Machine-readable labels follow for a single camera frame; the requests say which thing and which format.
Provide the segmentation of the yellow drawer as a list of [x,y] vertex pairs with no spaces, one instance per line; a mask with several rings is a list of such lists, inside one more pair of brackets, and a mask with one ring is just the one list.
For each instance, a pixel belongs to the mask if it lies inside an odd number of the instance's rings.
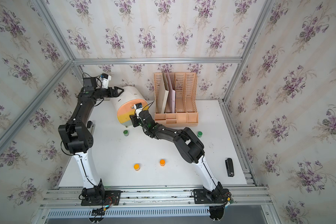
[[120,122],[120,124],[125,125],[125,126],[130,126],[132,125],[132,121],[130,118],[130,115],[134,115],[134,108],[119,108],[117,111],[117,119]]

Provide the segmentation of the round white drawer cabinet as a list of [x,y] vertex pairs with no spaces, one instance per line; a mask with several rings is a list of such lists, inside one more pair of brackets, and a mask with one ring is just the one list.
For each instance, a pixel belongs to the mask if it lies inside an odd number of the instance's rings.
[[111,98],[110,101],[116,110],[117,119],[121,125],[131,126],[130,115],[134,115],[136,104],[141,103],[142,107],[148,105],[142,94],[133,86],[125,86],[124,91],[117,98]]

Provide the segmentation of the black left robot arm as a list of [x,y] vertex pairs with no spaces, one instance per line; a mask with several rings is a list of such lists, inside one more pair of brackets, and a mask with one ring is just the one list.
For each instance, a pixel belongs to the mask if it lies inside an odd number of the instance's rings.
[[102,197],[105,189],[102,180],[98,177],[92,156],[94,143],[91,133],[91,121],[89,120],[97,100],[117,98],[124,89],[109,87],[111,76],[102,74],[98,77],[84,77],[84,86],[77,96],[77,104],[72,116],[64,125],[58,128],[61,137],[61,147],[72,156],[78,164],[83,179],[83,197]]

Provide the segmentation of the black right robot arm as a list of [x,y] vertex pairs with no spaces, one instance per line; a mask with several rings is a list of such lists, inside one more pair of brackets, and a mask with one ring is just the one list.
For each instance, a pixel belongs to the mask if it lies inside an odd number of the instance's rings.
[[205,158],[204,145],[190,128],[168,128],[155,122],[147,110],[142,110],[129,117],[133,127],[142,127],[144,134],[152,139],[166,140],[173,143],[181,157],[187,163],[192,163],[196,166],[203,188],[206,190],[206,197],[209,200],[214,201],[222,195],[222,184],[214,176],[208,165]]

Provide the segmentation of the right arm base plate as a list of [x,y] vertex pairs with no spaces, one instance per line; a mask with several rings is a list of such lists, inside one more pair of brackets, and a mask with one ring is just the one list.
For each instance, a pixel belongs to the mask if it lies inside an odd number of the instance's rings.
[[231,198],[228,189],[218,189],[210,192],[206,189],[194,189],[192,196],[195,204],[224,204]]

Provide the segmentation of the pink top drawer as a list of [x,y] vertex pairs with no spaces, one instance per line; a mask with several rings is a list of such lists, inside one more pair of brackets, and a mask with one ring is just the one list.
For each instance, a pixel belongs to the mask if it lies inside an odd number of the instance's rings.
[[142,103],[143,107],[148,105],[148,102],[145,99],[120,99],[117,102],[117,106],[118,109],[122,107],[128,109],[129,107],[134,108],[134,105],[138,103]]

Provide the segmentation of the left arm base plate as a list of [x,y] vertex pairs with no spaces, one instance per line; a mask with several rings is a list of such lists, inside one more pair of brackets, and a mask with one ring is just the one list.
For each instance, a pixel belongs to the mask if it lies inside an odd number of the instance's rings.
[[81,206],[111,206],[118,205],[122,191],[120,190],[106,190],[105,196],[83,196],[80,194]]

